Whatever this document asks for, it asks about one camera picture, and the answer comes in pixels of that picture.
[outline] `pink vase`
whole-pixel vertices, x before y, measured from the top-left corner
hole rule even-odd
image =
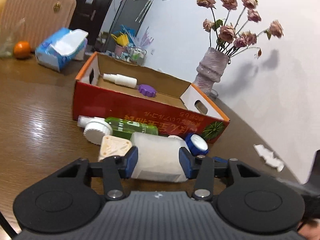
[[[125,47],[119,46],[118,44],[116,44],[116,48],[115,48],[115,54],[118,57],[121,57],[121,53],[125,52]]]
[[[226,54],[209,47],[197,67],[198,74],[193,83],[208,96],[213,84],[220,82],[228,61],[229,57]]]

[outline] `green leaf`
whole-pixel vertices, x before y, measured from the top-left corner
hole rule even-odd
[[[220,26],[223,26],[223,21],[221,19],[216,20],[214,24],[212,24],[212,29],[216,31]]]
[[[222,39],[219,39],[219,40],[218,40],[218,39],[217,39],[216,43],[219,44],[220,47],[225,48],[225,47],[224,47],[224,43],[225,43],[224,40],[222,40]]]
[[[268,40],[271,39],[271,32],[269,30],[265,30],[264,33],[267,34]]]
[[[216,20],[216,25],[222,26],[223,25],[223,21],[221,19]]]

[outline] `white plastic bottle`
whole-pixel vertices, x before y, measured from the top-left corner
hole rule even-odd
[[[135,88],[137,85],[137,79],[132,77],[123,76],[120,74],[103,74],[103,79],[111,81],[117,85]]]

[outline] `refrigerator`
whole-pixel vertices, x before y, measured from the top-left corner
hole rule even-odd
[[[124,25],[127,28],[134,29],[136,35],[140,29],[144,17],[147,14],[144,15],[141,21],[140,19],[142,15],[140,15],[137,21],[136,19],[140,12],[143,9],[146,9],[145,5],[147,2],[148,0],[122,0],[116,13],[116,16],[112,22],[109,33],[111,34],[120,31],[122,29],[121,25]],[[111,36],[109,36],[104,46],[104,51],[115,51],[115,47],[116,43],[114,39]]]

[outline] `suitcase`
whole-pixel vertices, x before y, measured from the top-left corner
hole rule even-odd
[[[42,41],[62,27],[69,27],[76,0],[7,0],[0,26],[14,28],[25,19],[20,40],[28,41],[34,51]]]

